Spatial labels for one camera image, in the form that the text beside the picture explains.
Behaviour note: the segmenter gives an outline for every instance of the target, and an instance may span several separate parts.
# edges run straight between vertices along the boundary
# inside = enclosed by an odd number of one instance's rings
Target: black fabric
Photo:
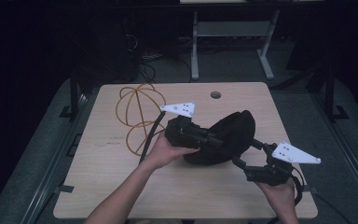
[[[219,120],[208,131],[215,133],[217,139],[223,140],[223,145],[217,150],[202,147],[196,153],[185,155],[185,161],[198,165],[215,165],[230,161],[233,156],[239,157],[252,144],[255,120],[247,110],[235,112]]]

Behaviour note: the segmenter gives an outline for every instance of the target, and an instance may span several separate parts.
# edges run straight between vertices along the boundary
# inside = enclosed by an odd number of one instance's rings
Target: dark background
[[[118,14],[78,10],[82,3],[0,1],[0,192],[69,76],[76,73],[83,91],[130,82],[142,52],[127,51],[125,34],[139,35],[143,47],[155,45],[175,54],[175,48],[162,46],[170,46],[189,32],[183,27],[191,27],[180,14],[166,12],[153,17],[139,13],[123,23]],[[290,13],[303,16],[293,21]],[[289,68],[306,69],[322,61],[358,102],[358,1],[327,1],[306,14],[283,10],[276,36],[283,35],[297,40]]]

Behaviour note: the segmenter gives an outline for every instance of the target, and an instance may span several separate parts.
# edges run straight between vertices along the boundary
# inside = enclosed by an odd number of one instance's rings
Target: forearm
[[[85,223],[124,223],[147,180],[155,170],[156,168],[148,163],[142,162],[112,194],[92,211]]]

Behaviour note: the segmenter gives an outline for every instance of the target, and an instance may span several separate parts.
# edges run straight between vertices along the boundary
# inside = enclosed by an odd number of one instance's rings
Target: hand
[[[165,137],[165,132],[158,135],[155,145],[153,145],[150,153],[143,162],[148,162],[154,168],[161,168],[179,157],[197,152],[197,149],[188,147],[173,147]]]
[[[285,184],[278,186],[256,184],[266,195],[269,205],[282,223],[298,223],[295,209],[295,184],[291,178]]]

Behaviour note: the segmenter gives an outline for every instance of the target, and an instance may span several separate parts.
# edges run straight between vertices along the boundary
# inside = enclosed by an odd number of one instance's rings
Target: gray carpet
[[[274,86],[296,73],[296,71],[285,70],[293,43],[279,41],[272,43],[268,59],[276,75],[274,80],[267,80],[264,77],[254,51],[255,46],[248,45],[241,50],[225,50],[215,54],[200,54],[198,82],[261,81]],[[181,59],[189,65],[189,53],[182,54]],[[182,61],[159,59],[147,64],[156,69],[155,81],[158,83],[189,81],[188,67]],[[304,78],[284,91],[272,91],[271,94],[292,144],[323,160],[320,165],[301,165],[310,187],[319,190],[321,195],[344,213],[352,223],[358,223],[358,182],[343,156],[331,124],[326,121],[325,114],[321,112],[318,105],[323,93],[317,95],[307,93],[305,91],[307,81],[308,79]],[[145,82],[144,78],[138,76],[133,83],[143,82]],[[42,195],[40,198],[46,204],[46,207],[35,209],[37,214],[40,212],[37,223],[83,222],[83,220],[55,218],[52,211],[58,196],[53,195],[50,201],[48,198],[55,186],[58,186],[66,176],[72,161],[71,157],[65,156],[66,150],[76,134],[82,133],[97,94],[98,88],[87,95],[87,101],[81,106],[76,121],[69,122],[69,119],[59,118],[62,108],[70,104],[69,83],[67,81],[62,84],[0,196],[0,223],[33,223],[36,216],[28,218],[27,214],[35,195]],[[336,103],[344,107],[350,119],[338,120],[335,126],[345,136],[358,159],[358,106],[351,93],[340,82],[337,82]],[[59,160],[52,169],[52,158],[55,158],[57,153]],[[51,183],[42,188],[41,181],[49,169],[54,171],[50,177]],[[301,220],[301,223],[344,223],[331,207],[317,198],[315,202],[319,215],[310,220]],[[266,223],[267,221],[253,220],[252,222]]]

